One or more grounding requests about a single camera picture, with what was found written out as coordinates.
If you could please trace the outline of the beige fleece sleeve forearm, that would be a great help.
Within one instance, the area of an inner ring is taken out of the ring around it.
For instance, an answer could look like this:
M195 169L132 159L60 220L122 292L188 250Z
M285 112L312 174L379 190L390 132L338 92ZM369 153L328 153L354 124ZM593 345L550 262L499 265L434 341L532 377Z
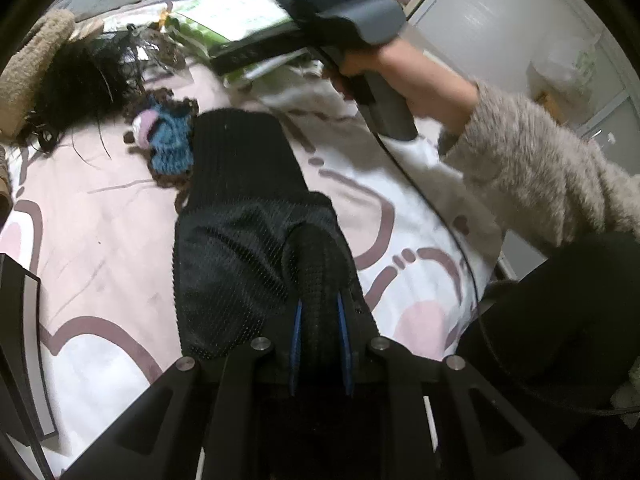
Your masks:
M638 177L526 96L477 88L462 135L443 132L438 151L505 229L545 256L589 234L638 235Z

